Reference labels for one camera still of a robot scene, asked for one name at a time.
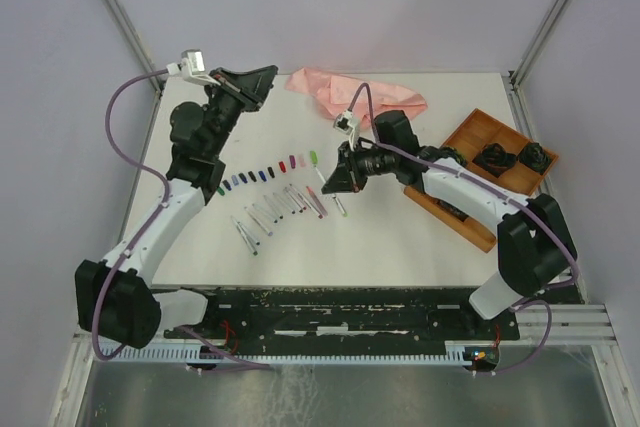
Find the green-tipped white pen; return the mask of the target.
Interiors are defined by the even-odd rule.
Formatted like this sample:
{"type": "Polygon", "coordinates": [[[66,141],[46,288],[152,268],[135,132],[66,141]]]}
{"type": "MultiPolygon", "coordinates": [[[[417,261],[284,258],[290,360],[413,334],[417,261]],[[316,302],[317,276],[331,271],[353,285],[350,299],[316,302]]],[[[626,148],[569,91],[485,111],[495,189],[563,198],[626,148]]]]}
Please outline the green-tipped white pen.
{"type": "Polygon", "coordinates": [[[242,237],[242,239],[243,239],[245,245],[247,246],[247,249],[251,253],[251,255],[252,256],[257,256],[258,255],[257,246],[253,242],[253,240],[249,237],[249,235],[247,234],[246,230],[242,227],[241,223],[235,217],[231,217],[231,220],[232,220],[232,222],[234,224],[234,227],[238,231],[239,235],[242,237]]]}

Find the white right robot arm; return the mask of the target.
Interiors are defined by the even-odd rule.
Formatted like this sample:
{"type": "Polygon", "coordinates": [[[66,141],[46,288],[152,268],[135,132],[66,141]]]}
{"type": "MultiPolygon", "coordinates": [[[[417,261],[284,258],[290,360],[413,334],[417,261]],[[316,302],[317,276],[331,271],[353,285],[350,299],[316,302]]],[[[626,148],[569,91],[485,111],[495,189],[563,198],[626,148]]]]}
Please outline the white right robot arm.
{"type": "Polygon", "coordinates": [[[552,196],[531,198],[498,187],[440,150],[420,145],[400,110],[375,117],[372,140],[361,137],[360,122],[349,110],[339,114],[333,126],[348,138],[338,148],[323,193],[357,193],[369,178],[392,174],[403,186],[462,211],[496,237],[497,271],[470,295],[470,306],[458,315],[467,336],[483,337],[503,311],[553,286],[565,270],[577,270],[573,239],[552,196]]]}

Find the light green capped pen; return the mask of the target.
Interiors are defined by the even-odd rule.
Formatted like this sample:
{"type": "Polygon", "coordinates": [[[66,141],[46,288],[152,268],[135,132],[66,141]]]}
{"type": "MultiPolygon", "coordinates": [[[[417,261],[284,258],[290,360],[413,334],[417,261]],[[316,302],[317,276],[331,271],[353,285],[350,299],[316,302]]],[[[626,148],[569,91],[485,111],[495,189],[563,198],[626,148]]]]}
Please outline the light green capped pen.
{"type": "Polygon", "coordinates": [[[340,198],[336,195],[336,194],[332,194],[332,199],[336,205],[336,207],[338,208],[340,214],[342,217],[348,217],[348,212],[346,210],[346,208],[344,207],[344,205],[342,204],[340,198]]]}

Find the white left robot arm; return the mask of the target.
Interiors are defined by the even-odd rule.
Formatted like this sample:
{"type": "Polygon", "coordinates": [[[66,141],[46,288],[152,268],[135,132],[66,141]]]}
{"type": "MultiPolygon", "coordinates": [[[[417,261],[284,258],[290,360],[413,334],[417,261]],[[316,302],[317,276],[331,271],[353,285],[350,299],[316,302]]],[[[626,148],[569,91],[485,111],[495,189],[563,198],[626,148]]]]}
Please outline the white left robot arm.
{"type": "Polygon", "coordinates": [[[78,324],[90,333],[101,360],[109,357],[100,348],[103,339],[142,349],[165,330],[188,326],[201,337],[219,330],[221,313],[206,295],[188,289],[155,293],[152,280],[181,232],[218,191],[225,170],[221,151],[240,116],[263,106],[278,68],[191,72],[171,65],[165,72],[201,85],[207,100],[185,101],[172,110],[166,173],[129,162],[158,178],[162,192],[132,233],[101,260],[85,260],[75,271],[78,324]]]}

